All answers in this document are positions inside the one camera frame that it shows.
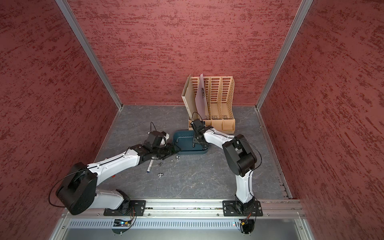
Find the teal plastic storage box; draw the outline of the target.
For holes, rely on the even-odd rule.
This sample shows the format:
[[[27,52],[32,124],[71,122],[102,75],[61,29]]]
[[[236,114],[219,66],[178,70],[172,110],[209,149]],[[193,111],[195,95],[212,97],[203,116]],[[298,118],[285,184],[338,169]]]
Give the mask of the teal plastic storage box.
[[[173,143],[180,149],[180,155],[202,155],[208,152],[209,148],[195,144],[193,140],[194,131],[177,131],[173,136]]]

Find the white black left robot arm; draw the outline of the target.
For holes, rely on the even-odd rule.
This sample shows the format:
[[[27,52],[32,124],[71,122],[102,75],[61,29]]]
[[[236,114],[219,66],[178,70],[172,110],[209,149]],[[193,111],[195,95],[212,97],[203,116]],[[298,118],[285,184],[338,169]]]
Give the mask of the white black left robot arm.
[[[120,216],[129,215],[131,210],[128,195],[121,190],[101,190],[99,185],[128,168],[146,161],[164,160],[180,151],[172,143],[152,148],[135,145],[101,162],[88,165],[77,163],[63,178],[56,190],[56,196],[72,215],[79,215],[88,209],[105,209]]]

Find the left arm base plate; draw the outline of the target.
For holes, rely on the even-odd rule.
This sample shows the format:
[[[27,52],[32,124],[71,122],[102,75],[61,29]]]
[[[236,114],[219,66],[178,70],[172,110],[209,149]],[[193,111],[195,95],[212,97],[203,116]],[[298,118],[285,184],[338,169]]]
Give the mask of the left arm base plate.
[[[115,210],[106,208],[104,216],[108,217],[142,217],[146,209],[145,200],[124,200],[123,203]]]

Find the blue white marker pen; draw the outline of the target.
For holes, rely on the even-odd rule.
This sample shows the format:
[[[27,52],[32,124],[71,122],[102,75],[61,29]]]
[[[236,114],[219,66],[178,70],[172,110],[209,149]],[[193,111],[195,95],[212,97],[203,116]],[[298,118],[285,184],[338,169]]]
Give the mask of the blue white marker pen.
[[[150,161],[150,163],[149,163],[149,166],[148,166],[148,168],[147,168],[147,173],[150,173],[151,172],[151,169],[152,169],[152,166],[153,166],[153,164],[154,164],[154,159],[151,159],[151,161]]]

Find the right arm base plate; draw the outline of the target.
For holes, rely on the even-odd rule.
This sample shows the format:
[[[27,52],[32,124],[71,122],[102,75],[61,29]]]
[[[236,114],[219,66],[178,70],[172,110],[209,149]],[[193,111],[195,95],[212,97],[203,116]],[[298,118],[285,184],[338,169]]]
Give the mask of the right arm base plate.
[[[251,200],[246,204],[236,201],[223,201],[225,217],[262,217],[263,210],[260,201]]]

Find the left corner aluminium post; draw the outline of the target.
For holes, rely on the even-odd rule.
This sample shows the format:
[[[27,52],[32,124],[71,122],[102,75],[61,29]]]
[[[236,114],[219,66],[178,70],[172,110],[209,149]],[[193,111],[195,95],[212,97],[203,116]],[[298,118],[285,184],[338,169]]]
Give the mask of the left corner aluminium post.
[[[66,21],[70,25],[73,33],[75,34],[76,38],[78,39],[79,43],[81,44],[83,50],[85,51],[86,55],[88,56],[89,60],[91,61],[94,69],[96,70],[97,74],[99,75],[101,81],[103,82],[104,86],[106,87],[108,93],[110,94],[111,98],[113,99],[114,103],[116,104],[119,111],[123,109],[123,103],[120,100],[118,94],[116,93],[113,85],[111,84],[105,70],[102,67],[102,64],[100,63],[99,59],[97,58],[97,55],[95,54],[94,50],[92,49],[86,35],[84,34],[84,31],[82,30],[80,24],[78,23],[68,1],[65,0],[55,0],[57,3],[60,11],[64,15]]]

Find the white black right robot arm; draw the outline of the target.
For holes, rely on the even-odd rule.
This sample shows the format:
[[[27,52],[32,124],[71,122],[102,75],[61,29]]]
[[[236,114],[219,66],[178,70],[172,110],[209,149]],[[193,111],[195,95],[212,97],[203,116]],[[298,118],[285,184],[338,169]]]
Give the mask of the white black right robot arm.
[[[195,130],[194,137],[202,146],[214,145],[223,150],[227,164],[236,176],[236,200],[244,208],[253,204],[255,197],[251,185],[258,159],[246,138],[227,135],[211,127]]]

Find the right corner aluminium post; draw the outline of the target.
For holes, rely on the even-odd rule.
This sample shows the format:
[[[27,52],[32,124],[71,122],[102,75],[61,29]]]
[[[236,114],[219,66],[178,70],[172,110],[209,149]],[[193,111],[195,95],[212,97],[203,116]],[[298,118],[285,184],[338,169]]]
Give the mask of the right corner aluminium post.
[[[256,110],[258,112],[261,111],[262,105],[263,105],[263,103],[264,103],[264,101],[265,101],[265,99],[266,99],[278,73],[279,73],[280,68],[282,67],[282,65],[284,63],[284,60],[285,60],[294,40],[295,40],[295,38],[299,32],[300,27],[302,26],[302,23],[303,23],[306,15],[307,15],[311,5],[312,5],[312,3],[313,3],[313,0],[302,0],[301,1],[301,4],[298,8],[298,11],[294,17],[294,20],[290,26],[290,29],[287,33],[287,36],[284,40],[284,43],[281,47],[281,50],[278,54],[278,57],[275,61],[275,64],[271,70],[271,73],[267,79],[267,82],[266,82],[266,84],[265,84],[265,86],[261,92],[261,95],[257,101]]]

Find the wooden file organizer rack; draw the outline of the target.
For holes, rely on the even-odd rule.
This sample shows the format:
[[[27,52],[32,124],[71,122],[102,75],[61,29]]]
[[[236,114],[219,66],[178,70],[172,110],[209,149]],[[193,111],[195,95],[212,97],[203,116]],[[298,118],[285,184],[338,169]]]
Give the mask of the wooden file organizer rack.
[[[191,122],[199,116],[197,111],[196,95],[202,91],[200,77],[188,76],[182,92],[182,100],[185,104],[189,120],[188,129],[191,130]],[[235,81],[232,76],[203,77],[204,90],[207,100],[207,108],[202,115],[207,126],[225,134],[233,134],[236,129],[232,106],[235,89]]]

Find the corner aluminium post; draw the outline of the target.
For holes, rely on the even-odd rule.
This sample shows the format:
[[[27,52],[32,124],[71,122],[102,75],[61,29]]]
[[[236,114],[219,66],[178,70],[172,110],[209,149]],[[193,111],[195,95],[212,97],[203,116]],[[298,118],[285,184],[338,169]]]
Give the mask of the corner aluminium post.
[[[75,34],[76,38],[78,39],[79,43],[81,44],[83,50],[85,51],[86,55],[88,56],[89,60],[91,61],[94,69],[96,70],[97,74],[99,75],[101,81],[103,82],[104,86],[106,87],[108,93],[110,94],[111,98],[113,99],[114,103],[116,104],[119,111],[123,109],[123,103],[120,100],[118,94],[116,93],[113,85],[111,84],[105,70],[102,67],[102,64],[100,63],[99,59],[97,58],[97,55],[95,54],[94,50],[92,49],[86,35],[84,34],[84,31],[82,30],[80,24],[78,23],[68,1],[65,0],[55,0],[57,3],[60,11],[64,15],[66,21],[70,25],[73,33]]]
[[[295,40],[295,38],[299,32],[300,27],[302,26],[302,23],[303,23],[306,15],[307,15],[311,5],[312,5],[312,3],[313,3],[313,0],[302,0],[301,1],[301,4],[298,8],[298,11],[294,17],[294,20],[290,26],[290,29],[287,33],[287,36],[284,40],[284,43],[281,47],[281,50],[278,54],[278,57],[275,61],[275,64],[271,70],[271,73],[267,79],[267,82],[266,82],[266,84],[265,84],[265,86],[261,92],[261,95],[257,101],[256,110],[258,112],[261,111],[262,105],[263,105],[263,103],[264,103],[264,101],[265,101],[265,99],[266,99],[278,73],[279,73],[280,68],[282,67],[282,65],[284,63],[284,60],[285,60],[294,40]]]

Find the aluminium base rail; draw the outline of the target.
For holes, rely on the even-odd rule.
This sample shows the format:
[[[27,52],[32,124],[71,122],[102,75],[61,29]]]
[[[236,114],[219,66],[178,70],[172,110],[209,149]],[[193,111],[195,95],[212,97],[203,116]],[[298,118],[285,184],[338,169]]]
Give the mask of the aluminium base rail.
[[[219,219],[248,216],[258,219],[306,219],[307,215],[300,200],[261,200],[251,214],[239,214],[235,204],[222,199],[145,199],[133,200],[134,210],[126,216],[119,216],[112,211],[104,215],[103,209],[89,209],[79,215],[71,215],[65,210],[61,219]]]

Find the pale pink paper sheet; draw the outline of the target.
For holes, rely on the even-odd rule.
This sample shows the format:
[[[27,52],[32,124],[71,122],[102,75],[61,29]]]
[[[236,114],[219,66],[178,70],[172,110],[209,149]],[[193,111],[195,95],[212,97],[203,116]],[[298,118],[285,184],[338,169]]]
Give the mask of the pale pink paper sheet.
[[[197,87],[196,97],[195,97],[195,103],[198,114],[201,116],[202,119],[208,120],[209,119],[209,110],[208,110],[208,103],[206,98],[206,91],[205,91],[205,83],[204,83],[204,75],[201,74],[199,77],[199,83]]]

